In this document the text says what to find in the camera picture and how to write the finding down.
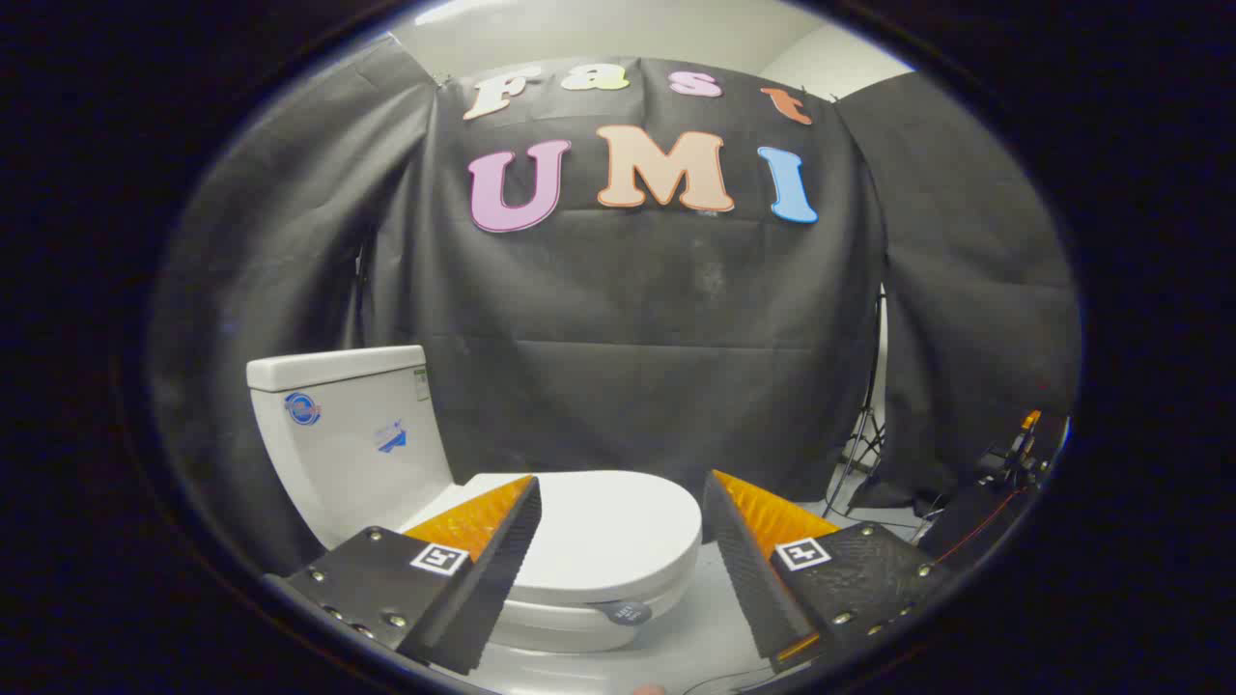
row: pink letter u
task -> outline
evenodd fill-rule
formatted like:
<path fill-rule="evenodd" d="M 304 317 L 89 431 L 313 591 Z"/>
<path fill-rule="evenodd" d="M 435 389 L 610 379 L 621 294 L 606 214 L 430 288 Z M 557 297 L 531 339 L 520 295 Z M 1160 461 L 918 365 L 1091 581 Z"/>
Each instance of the pink letter u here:
<path fill-rule="evenodd" d="M 472 221 L 486 231 L 515 231 L 548 218 L 557 207 L 562 152 L 570 148 L 569 140 L 546 140 L 528 148 L 528 156 L 536 160 L 536 188 L 533 199 L 520 208 L 502 202 L 503 172 L 515 156 L 494 152 L 473 161 L 467 166 L 472 172 Z"/>

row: ceiling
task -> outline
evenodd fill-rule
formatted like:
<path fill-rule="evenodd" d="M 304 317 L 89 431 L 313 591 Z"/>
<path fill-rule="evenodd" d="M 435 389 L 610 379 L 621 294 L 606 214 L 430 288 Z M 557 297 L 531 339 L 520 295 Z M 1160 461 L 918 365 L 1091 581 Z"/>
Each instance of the ceiling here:
<path fill-rule="evenodd" d="M 779 0 L 514 0 L 414 26 L 418 14 L 391 33 L 439 82 L 574 56 L 667 58 L 759 74 L 823 25 Z"/>

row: toilet tank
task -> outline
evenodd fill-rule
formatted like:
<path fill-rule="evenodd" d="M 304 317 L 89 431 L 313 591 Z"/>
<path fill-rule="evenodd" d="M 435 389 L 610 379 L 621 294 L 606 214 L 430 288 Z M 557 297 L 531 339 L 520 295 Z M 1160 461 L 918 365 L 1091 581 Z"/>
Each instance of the toilet tank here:
<path fill-rule="evenodd" d="M 420 346 L 267 357 L 246 376 L 271 464 L 328 549 L 451 485 Z"/>

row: red wire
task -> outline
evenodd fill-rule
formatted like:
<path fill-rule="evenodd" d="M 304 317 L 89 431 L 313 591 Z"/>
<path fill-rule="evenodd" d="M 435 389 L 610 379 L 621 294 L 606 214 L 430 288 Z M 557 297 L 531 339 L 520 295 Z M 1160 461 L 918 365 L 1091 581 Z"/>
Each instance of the red wire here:
<path fill-rule="evenodd" d="M 986 527 L 988 527 L 988 524 L 989 524 L 989 523 L 991 523 L 991 519 L 996 518 L 996 514 L 999 514 L 999 513 L 1000 513 L 1000 510 L 1004 510 L 1004 508 L 1005 508 L 1005 506 L 1006 506 L 1006 505 L 1009 505 L 1009 501 L 1010 501 L 1010 500 L 1012 500 L 1014 497 L 1016 497 L 1016 496 L 1017 496 L 1017 495 L 1018 495 L 1020 492 L 1021 492 L 1021 490 L 1014 490 L 1014 491 L 1012 491 L 1011 493 L 1009 493 L 1009 496 L 1007 496 L 1007 497 L 1005 497 L 1005 501 L 1004 501 L 1004 502 L 1000 502 L 1000 506 L 999 506 L 999 507 L 996 507 L 996 511 L 991 512 L 991 516 L 989 516 L 988 518 L 983 519 L 983 523 L 980 523 L 980 524 L 978 526 L 978 528 L 975 528 L 974 531 L 971 531 L 970 533 L 968 533 L 968 534 L 965 535 L 965 538 L 960 539 L 960 540 L 959 540 L 959 542 L 957 543 L 957 545 L 953 545 L 953 548 L 950 548 L 948 553 L 944 553 L 943 555 L 941 555 L 941 556 L 939 556 L 939 558 L 938 558 L 938 559 L 937 559 L 936 561 L 937 561 L 937 563 L 943 563 L 943 561 L 944 561 L 944 558 L 947 558 L 947 556 L 952 555 L 952 554 L 953 554 L 953 553 L 954 553 L 954 552 L 955 552 L 955 550 L 957 550 L 958 548 L 960 548 L 962 545 L 965 545 L 965 542 L 967 542 L 967 540 L 969 540 L 969 539 L 974 538 L 974 537 L 975 537 L 975 535 L 976 535 L 976 534 L 978 534 L 978 533 L 979 533 L 980 531 L 983 531 L 984 528 L 986 528 Z"/>

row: label sticker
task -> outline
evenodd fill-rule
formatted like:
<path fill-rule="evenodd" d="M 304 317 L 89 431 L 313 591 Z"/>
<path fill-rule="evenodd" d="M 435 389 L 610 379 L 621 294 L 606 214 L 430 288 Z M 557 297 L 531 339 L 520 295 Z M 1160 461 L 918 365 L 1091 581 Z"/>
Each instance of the label sticker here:
<path fill-rule="evenodd" d="M 803 538 L 794 543 L 781 543 L 776 547 L 781 560 L 790 568 L 790 571 L 798 571 L 821 563 L 827 563 L 832 558 L 816 543 L 815 538 Z"/>
<path fill-rule="evenodd" d="M 417 382 L 417 401 L 429 401 L 429 372 L 425 367 L 413 370 L 412 380 Z"/>
<path fill-rule="evenodd" d="M 403 420 L 394 420 L 394 424 L 383 427 L 373 434 L 373 445 L 378 451 L 389 454 L 396 446 L 408 445 L 408 430 L 403 428 Z"/>
<path fill-rule="evenodd" d="M 434 574 L 451 576 L 464 564 L 464 558 L 467 558 L 467 550 L 430 543 L 409 564 Z"/>
<path fill-rule="evenodd" d="M 295 393 L 283 399 L 283 408 L 297 424 L 313 424 L 321 418 L 321 406 L 313 402 L 308 393 Z"/>
<path fill-rule="evenodd" d="M 609 622 L 632 627 L 643 625 L 653 617 L 653 608 L 639 601 L 606 601 L 593 603 L 592 607 L 604 613 Z"/>

